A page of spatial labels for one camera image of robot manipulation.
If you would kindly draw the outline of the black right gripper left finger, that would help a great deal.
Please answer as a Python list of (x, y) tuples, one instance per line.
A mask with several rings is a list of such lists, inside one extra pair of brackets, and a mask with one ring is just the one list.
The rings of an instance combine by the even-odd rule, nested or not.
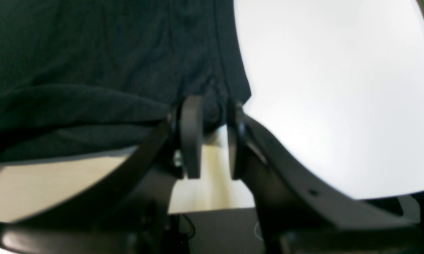
[(188, 96), (98, 183), (7, 225), (0, 247), (17, 254), (160, 253), (176, 181), (200, 177), (202, 134), (202, 98)]

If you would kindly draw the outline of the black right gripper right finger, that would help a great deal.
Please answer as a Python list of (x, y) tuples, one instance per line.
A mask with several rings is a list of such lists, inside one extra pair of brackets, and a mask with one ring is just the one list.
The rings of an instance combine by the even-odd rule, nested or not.
[(230, 175), (253, 196), (267, 254), (423, 252), (412, 222), (320, 180), (233, 99), (227, 126)]

